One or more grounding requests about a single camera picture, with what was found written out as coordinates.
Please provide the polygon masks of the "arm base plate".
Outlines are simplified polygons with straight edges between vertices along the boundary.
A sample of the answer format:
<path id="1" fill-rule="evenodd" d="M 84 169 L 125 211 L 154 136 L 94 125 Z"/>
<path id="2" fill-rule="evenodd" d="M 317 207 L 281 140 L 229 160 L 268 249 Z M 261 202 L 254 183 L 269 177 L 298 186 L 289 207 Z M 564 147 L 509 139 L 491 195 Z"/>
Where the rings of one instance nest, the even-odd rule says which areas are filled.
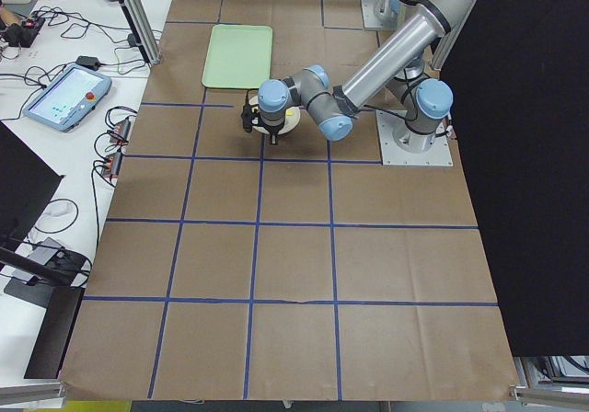
<path id="1" fill-rule="evenodd" d="M 388 0 L 360 0 L 364 29 L 392 31 L 397 26 L 397 14 Z"/>
<path id="2" fill-rule="evenodd" d="M 405 110 L 375 112 L 383 166 L 451 167 L 454 165 L 449 140 L 442 120 L 428 135 L 411 131 Z"/>

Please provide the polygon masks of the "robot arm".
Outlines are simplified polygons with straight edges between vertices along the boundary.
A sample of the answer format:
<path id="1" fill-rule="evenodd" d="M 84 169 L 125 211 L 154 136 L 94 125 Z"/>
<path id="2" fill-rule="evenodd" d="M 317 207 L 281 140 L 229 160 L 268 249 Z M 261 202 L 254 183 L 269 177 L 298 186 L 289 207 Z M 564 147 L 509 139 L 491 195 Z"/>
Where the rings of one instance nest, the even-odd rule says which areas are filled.
<path id="1" fill-rule="evenodd" d="M 406 107 L 401 146 L 421 153 L 437 138 L 440 121 L 448 117 L 454 96 L 443 81 L 424 72 L 424 50 L 453 32 L 468 17 L 476 0 L 379 0 L 394 13 L 407 6 L 407 17 L 376 53 L 346 82 L 331 86 L 326 70 L 314 64 L 283 79 L 269 79 L 258 90 L 256 105 L 241 112 L 245 132 L 263 129 L 276 144 L 288 109 L 307 111 L 327 140 L 337 142 L 353 127 L 368 100 L 388 89 Z"/>

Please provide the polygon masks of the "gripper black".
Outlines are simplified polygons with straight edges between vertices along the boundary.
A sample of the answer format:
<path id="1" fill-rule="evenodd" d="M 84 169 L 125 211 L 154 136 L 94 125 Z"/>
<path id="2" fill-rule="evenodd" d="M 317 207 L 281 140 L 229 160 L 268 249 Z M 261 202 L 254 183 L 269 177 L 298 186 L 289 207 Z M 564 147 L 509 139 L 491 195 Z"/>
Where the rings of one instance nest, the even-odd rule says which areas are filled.
<path id="1" fill-rule="evenodd" d="M 278 144 L 279 131 L 285 124 L 285 112 L 288 105 L 288 94 L 258 94 L 256 106 L 250 103 L 249 92 L 245 94 L 245 102 L 240 114 L 242 128 L 252 132 L 254 127 L 265 129 L 271 138 L 271 145 Z"/>

